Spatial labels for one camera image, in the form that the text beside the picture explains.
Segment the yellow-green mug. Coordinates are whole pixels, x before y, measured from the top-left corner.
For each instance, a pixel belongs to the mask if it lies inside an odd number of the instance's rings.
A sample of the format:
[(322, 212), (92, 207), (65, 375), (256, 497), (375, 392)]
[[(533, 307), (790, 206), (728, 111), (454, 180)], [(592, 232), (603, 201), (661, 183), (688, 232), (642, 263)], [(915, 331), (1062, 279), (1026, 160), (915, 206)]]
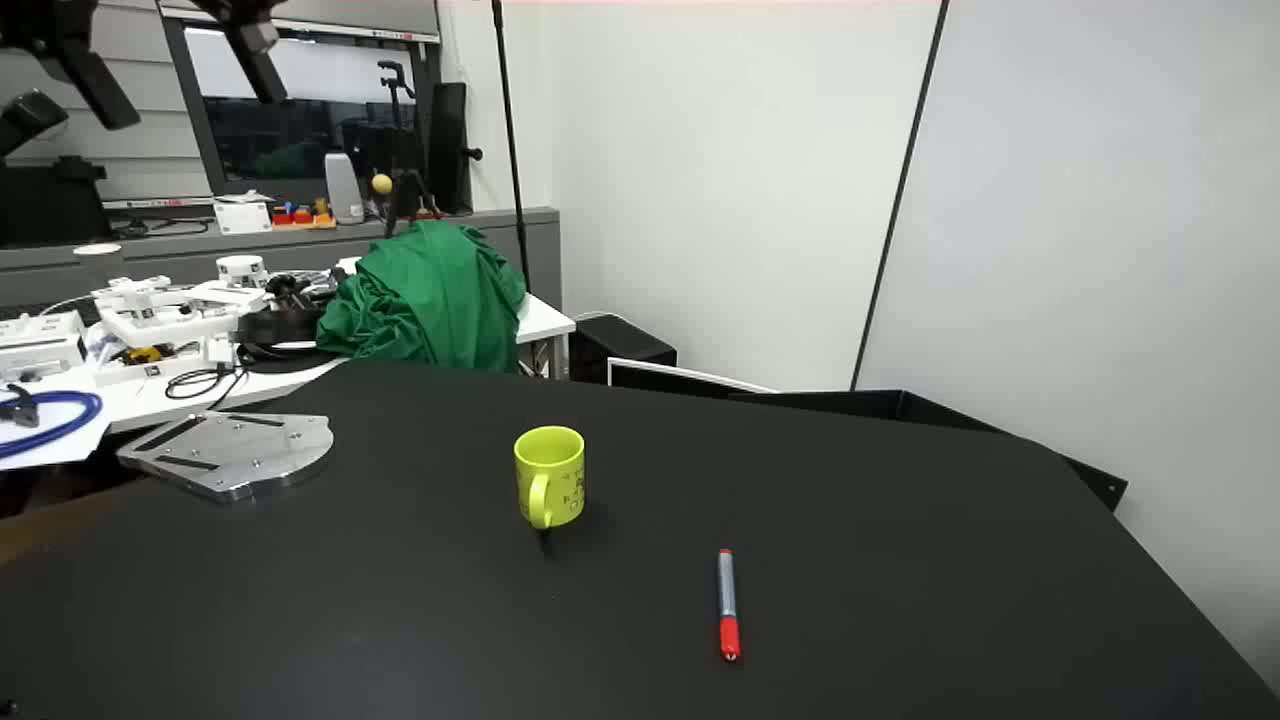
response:
[(589, 445), (569, 426), (537, 426), (513, 442), (517, 508), (537, 531), (569, 527), (584, 516)]

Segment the black vertical pole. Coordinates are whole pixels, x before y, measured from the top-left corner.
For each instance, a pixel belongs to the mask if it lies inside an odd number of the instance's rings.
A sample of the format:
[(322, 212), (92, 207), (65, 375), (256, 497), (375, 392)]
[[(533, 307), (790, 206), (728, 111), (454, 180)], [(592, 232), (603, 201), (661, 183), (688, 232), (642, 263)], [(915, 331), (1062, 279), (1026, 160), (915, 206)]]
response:
[(904, 198), (907, 198), (915, 144), (919, 144), (919, 125), (926, 125), (926, 111), (928, 111), (937, 56), (945, 47), (950, 17), (952, 17), (952, 0), (932, 0), (926, 64), (919, 64), (919, 78), (915, 78), (914, 118), (907, 118), (904, 150), (902, 150), (902, 160), (896, 160), (892, 206), (888, 206), (883, 238), (882, 238), (882, 248), (877, 248), (877, 268), (871, 268), (867, 307), (866, 307), (866, 321), (859, 321), (859, 341), (855, 341), (855, 357), (851, 357), (851, 374), (850, 374), (850, 392), (859, 390), (859, 375), (866, 375), (866, 365), (867, 365), (871, 328), (877, 328), (877, 313), (882, 313), (882, 292), (883, 292), (883, 276), (888, 276), (888, 263), (892, 263), (902, 207), (904, 207)]

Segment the silver marker with red cap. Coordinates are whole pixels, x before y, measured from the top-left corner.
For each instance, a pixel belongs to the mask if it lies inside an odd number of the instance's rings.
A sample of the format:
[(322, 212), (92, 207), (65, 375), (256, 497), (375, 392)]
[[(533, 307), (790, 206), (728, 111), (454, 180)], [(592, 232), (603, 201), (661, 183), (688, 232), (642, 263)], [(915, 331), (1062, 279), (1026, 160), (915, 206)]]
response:
[(724, 666), (738, 666), (743, 655), (743, 636), (739, 636), (739, 610), (738, 610), (738, 556), (733, 550), (717, 552), (717, 651)]

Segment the dark monitor screen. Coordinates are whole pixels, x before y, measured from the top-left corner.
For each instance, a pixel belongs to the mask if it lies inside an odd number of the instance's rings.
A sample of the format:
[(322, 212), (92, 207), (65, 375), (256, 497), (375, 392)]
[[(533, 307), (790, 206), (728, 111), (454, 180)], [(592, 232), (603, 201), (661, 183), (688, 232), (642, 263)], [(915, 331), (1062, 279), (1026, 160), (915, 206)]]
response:
[(381, 59), (395, 59), (407, 78), (413, 160), (427, 160), (436, 47), (424, 40), (285, 28), (273, 47), (279, 103), (256, 96), (229, 37), (197, 14), (167, 14), (165, 40), (217, 198), (314, 201), (326, 191), (327, 153), (349, 153), (360, 180), (389, 172), (394, 103)]

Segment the black box by wall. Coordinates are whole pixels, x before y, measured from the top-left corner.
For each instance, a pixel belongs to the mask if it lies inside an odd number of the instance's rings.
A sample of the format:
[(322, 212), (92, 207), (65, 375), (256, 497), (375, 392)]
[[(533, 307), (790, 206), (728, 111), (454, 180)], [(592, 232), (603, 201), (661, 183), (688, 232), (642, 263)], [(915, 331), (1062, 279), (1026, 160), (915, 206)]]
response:
[(569, 375), (579, 386), (638, 386), (638, 365), (674, 365), (677, 349), (623, 317), (589, 317), (569, 335)]

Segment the white mechanical parts pile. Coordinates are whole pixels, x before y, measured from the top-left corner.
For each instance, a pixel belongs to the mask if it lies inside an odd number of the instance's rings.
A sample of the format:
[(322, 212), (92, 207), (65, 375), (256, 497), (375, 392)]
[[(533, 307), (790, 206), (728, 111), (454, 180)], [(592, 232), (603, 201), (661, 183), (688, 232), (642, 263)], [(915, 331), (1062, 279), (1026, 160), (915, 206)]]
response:
[(126, 349), (229, 341), (269, 304), (269, 263), (252, 254), (222, 255), (217, 276), (200, 283), (111, 276), (88, 295), (0, 321), (0, 375), (68, 374), (92, 357), (92, 331)]

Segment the grey metal plate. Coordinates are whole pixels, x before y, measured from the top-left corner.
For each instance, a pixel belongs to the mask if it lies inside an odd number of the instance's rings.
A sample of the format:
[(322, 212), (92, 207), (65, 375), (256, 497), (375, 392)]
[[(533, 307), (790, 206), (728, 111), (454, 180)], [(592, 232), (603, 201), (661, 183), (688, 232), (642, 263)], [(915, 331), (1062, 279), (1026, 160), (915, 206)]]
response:
[(250, 500), (309, 472), (332, 445), (332, 426), (309, 411), (197, 411), (135, 438), (115, 461), (208, 500)]

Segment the green cloth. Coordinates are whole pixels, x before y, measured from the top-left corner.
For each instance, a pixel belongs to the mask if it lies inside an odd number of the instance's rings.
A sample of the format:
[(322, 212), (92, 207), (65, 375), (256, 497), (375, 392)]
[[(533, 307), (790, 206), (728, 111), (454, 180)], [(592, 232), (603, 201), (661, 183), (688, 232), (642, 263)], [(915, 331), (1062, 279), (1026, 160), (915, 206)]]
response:
[(315, 321), (315, 349), (513, 374), (528, 301), (524, 276), (469, 226), (413, 226), (375, 241)]

